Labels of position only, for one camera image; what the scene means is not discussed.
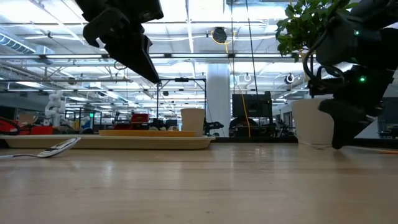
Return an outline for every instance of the wooden table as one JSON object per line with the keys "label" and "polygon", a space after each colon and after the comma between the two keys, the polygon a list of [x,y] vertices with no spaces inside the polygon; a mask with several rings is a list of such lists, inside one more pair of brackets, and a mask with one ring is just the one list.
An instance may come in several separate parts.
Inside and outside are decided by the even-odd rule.
{"label": "wooden table", "polygon": [[398,223],[397,189],[398,156],[349,147],[211,144],[0,161],[2,223]]}

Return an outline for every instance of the white pillar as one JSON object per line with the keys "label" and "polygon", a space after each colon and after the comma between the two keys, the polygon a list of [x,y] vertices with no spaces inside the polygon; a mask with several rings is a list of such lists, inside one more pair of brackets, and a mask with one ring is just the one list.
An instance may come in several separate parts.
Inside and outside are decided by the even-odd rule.
{"label": "white pillar", "polygon": [[218,121],[224,125],[223,130],[215,130],[220,137],[228,137],[231,122],[231,94],[229,92],[228,64],[208,64],[207,72],[207,122]]}

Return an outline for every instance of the wooden tray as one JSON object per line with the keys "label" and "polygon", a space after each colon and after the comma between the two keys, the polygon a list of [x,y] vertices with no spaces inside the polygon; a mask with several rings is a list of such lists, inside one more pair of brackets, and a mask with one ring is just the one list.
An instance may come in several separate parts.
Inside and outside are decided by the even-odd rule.
{"label": "wooden tray", "polygon": [[129,137],[195,137],[194,131],[138,131],[138,130],[102,130],[100,136]]}
{"label": "wooden tray", "polygon": [[81,138],[74,149],[206,149],[214,137],[129,137],[97,134],[0,136],[10,148],[45,149],[71,138]]}

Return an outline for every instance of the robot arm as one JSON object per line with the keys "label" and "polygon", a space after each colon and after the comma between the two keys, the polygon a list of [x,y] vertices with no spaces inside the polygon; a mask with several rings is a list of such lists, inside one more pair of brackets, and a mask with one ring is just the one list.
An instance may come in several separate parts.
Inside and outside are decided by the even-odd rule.
{"label": "robot arm", "polygon": [[159,76],[149,57],[152,42],[145,36],[142,23],[163,18],[159,0],[76,0],[89,22],[83,29],[87,42],[105,44],[109,56],[153,83]]}
{"label": "robot arm", "polygon": [[[398,30],[385,28],[398,21],[397,0],[363,0],[350,13],[331,15],[324,33],[310,49],[316,50],[321,64],[315,76],[308,68],[310,54],[303,60],[311,95],[333,94],[320,103],[319,110],[335,122],[333,147],[352,140],[383,112],[381,99],[398,60],[389,54],[398,50]],[[334,67],[340,62],[353,63],[347,72]],[[336,77],[321,79],[322,69]]]}

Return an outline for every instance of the white cup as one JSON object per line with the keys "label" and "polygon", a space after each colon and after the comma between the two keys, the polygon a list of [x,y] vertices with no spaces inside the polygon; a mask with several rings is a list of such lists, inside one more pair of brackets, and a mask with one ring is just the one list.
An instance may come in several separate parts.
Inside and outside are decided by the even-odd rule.
{"label": "white cup", "polygon": [[205,110],[197,108],[181,109],[182,131],[194,131],[195,137],[203,136],[203,123],[205,121]]}
{"label": "white cup", "polygon": [[292,103],[299,144],[330,145],[333,140],[333,118],[318,106],[324,99],[297,100]]}

